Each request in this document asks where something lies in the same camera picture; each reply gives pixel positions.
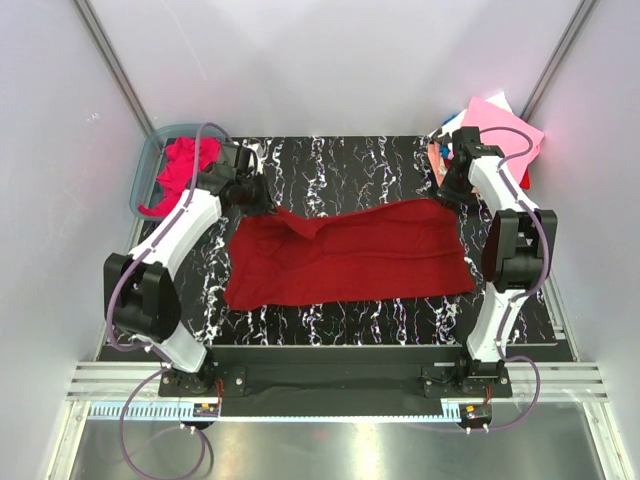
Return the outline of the dark red t shirt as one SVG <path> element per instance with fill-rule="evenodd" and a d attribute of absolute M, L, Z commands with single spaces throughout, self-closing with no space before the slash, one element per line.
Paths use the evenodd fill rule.
<path fill-rule="evenodd" d="M 433 199 L 304 218 L 244 218 L 229 246 L 233 310 L 464 294 L 475 288 L 456 215 Z"/>

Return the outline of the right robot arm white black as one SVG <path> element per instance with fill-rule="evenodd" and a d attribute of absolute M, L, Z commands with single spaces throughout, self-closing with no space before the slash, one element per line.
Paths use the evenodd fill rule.
<path fill-rule="evenodd" d="M 548 278 L 558 218 L 539 208 L 515 180 L 508 161 L 516 156 L 483 144 L 479 128 L 461 127 L 451 141 L 453 158 L 436 199 L 457 209 L 477 191 L 492 214 L 481 255 L 484 300 L 451 378 L 460 393 L 472 397 L 508 382 L 509 332 L 526 300 Z"/>

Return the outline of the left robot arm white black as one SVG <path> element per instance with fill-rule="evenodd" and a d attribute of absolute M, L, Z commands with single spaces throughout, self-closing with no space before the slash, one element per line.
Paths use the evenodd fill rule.
<path fill-rule="evenodd" d="M 220 382 L 212 353 L 181 320 L 174 279 L 187 254 L 227 210 L 274 212 L 263 156 L 257 143 L 222 144 L 212 164 L 189 175 L 177 205 L 153 233 L 128 254 L 113 253 L 104 263 L 105 320 L 111 344 L 125 351 L 113 333 L 131 335 L 132 349 L 156 353 L 167 371 L 196 396 L 210 393 Z"/>

